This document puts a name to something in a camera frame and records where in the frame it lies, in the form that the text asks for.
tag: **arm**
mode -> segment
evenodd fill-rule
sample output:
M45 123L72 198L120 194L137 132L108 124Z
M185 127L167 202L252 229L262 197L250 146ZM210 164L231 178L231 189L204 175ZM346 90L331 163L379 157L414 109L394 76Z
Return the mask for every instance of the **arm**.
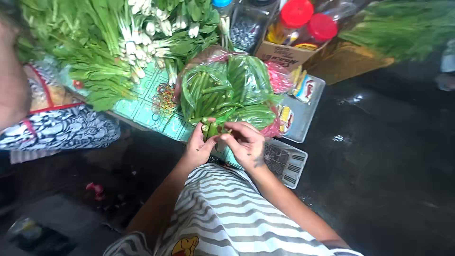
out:
M0 130L18 123L30 110L30 87L16 58L17 31L0 20Z
M202 123L196 125L188 139L187 149L182 158L126 228L128 233L142 232L151 250L169 223L188 175L194 168L207 162L216 144L217 136L211 137L204 143L201 126Z
M349 248L325 221L302 201L268 169L263 160L264 137L249 123L225 123L233 130L221 139L233 151L236 160L250 174L261 195L287 217L295 221L318 241L331 246Z

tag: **hand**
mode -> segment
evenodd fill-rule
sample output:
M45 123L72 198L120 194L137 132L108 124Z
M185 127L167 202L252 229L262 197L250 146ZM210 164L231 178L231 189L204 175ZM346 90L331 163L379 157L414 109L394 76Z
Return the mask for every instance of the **hand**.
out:
M0 44L13 46L19 34L19 29L10 25L7 21L0 19Z
M214 122L215 120L215 118L208 118L209 122ZM207 162L210 152L217 144L219 137L213 136L204 143L204 135L202 134L201 127L202 123L197 123L196 128L194 128L193 133L188 139L187 149L180 159L185 165L191 167L191 170Z
M247 122L226 122L224 129L232 129L231 134L223 134L223 140L234 153L237 162L247 171L264 166L264 136Z

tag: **plastic bag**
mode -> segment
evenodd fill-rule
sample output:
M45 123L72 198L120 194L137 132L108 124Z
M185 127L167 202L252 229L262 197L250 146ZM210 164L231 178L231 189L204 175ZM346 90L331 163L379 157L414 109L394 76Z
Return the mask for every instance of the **plastic bag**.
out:
M280 127L284 125L284 121L280 119L278 109L275 106L272 106L271 110L275 113L275 119L273 120L273 123L260 130L259 132L266 138L283 137L285 135L285 132L282 132L280 130Z
M233 115L231 115L229 121L247 122L253 125L256 129L262 130L272 124L276 117L277 113L270 108L269 104L262 103L238 109Z
M213 68L219 68L215 63L223 63L227 65L229 56L232 55L241 55L244 53L239 52L228 52L224 50L220 45L214 45L208 47L207 49L203 50L202 52L198 53L194 58L192 58L184 67L184 69L180 72L177 77L177 84L174 90L174 97L172 100L174 102L179 102L180 93L182 88L182 77L197 66L209 66Z
M182 77L180 105L185 120L196 125L202 116L209 117L233 95L224 73L213 67L196 66Z
M267 67L257 57L230 56L227 66L227 79L235 91L234 101L248 106L266 102L273 97Z
M268 70L273 92L286 93L292 89L293 83L291 82L291 77L285 67L282 67L273 61L266 62L265 66Z

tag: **plastic sheet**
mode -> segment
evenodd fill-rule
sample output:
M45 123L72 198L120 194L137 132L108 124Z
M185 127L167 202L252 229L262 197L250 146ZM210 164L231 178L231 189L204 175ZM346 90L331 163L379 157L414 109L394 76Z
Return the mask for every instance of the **plastic sheet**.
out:
M289 71L273 61L265 63L274 93L286 93L293 87Z
M266 102L273 97L267 67L257 57L229 57L227 79L234 88L233 100L245 106Z

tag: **white plastic basket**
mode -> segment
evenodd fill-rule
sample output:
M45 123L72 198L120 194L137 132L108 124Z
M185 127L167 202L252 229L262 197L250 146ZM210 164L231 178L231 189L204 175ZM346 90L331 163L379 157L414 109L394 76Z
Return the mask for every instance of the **white plastic basket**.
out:
M297 187L308 154L279 140L265 143L264 161L268 168L290 189Z

